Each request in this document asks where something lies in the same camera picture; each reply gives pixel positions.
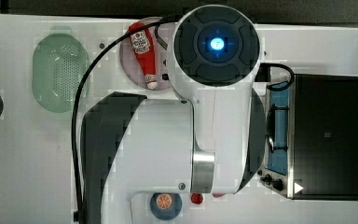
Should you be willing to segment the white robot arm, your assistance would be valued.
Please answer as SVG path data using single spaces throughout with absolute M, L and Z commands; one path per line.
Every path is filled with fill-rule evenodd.
M 132 224 L 139 193 L 235 194 L 260 167 L 253 23 L 232 7 L 197 7 L 176 23 L 166 64 L 172 99 L 115 91 L 85 114 L 80 224 Z

